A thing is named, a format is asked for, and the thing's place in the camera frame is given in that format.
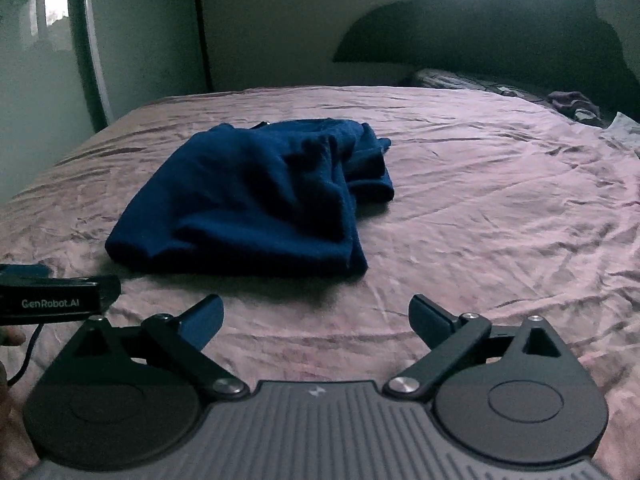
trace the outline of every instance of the bed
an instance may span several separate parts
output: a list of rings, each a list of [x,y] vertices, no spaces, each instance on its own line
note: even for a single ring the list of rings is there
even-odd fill
[[[611,126],[611,123],[615,118],[615,114],[613,112],[610,110],[603,110],[600,107],[592,108],[593,111],[588,113],[586,116],[584,110],[581,112],[582,116],[579,115],[580,112],[578,113],[578,116],[576,116],[575,112],[576,110],[579,110],[580,106],[587,105],[589,107],[589,104],[584,101],[581,104],[575,102],[571,106],[566,106],[564,107],[565,113],[560,113],[554,107],[552,99],[549,98],[554,95],[551,88],[544,88],[524,83],[522,81],[514,81],[500,76],[454,73],[435,68],[423,68],[411,73],[408,77],[404,78],[399,85],[416,88],[439,88],[449,90],[466,89],[492,92],[506,97],[524,99],[530,103],[536,103],[548,108],[552,113],[569,117],[570,119],[582,124],[599,126],[601,128]]]
[[[324,117],[366,121],[392,141],[385,158],[396,197],[358,213],[362,279],[159,277],[109,260],[104,241],[129,200],[196,132]],[[407,319],[416,293],[500,324],[540,314],[606,395],[597,463],[636,480],[639,185],[640,160],[601,129],[492,92],[304,87],[167,98],[93,136],[0,209],[0,261],[43,262],[58,277],[116,273],[123,293],[108,318],[121,326],[215,292],[225,325],[204,353],[250,386],[391,377],[428,351]],[[46,326],[12,388],[2,480],[37,461],[20,406],[77,327]],[[23,358],[24,348],[0,350],[9,376]]]

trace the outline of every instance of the human hand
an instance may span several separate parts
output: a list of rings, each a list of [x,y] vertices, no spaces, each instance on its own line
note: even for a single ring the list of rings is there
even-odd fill
[[[24,334],[13,326],[0,326],[0,345],[20,346],[24,343]],[[6,370],[0,363],[0,431],[4,428],[11,413],[11,401],[9,399],[9,387],[6,384]]]

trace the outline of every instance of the dark headboard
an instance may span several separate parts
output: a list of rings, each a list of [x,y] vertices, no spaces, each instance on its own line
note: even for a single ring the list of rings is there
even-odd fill
[[[640,84],[594,0],[409,0],[347,31],[336,62],[394,62],[581,91],[640,118]]]

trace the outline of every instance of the blue towel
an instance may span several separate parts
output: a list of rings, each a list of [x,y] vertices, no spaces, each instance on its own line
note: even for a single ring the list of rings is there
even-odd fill
[[[388,202],[389,139],[347,120],[195,134],[129,203],[105,243],[143,272],[354,276],[357,202]]]

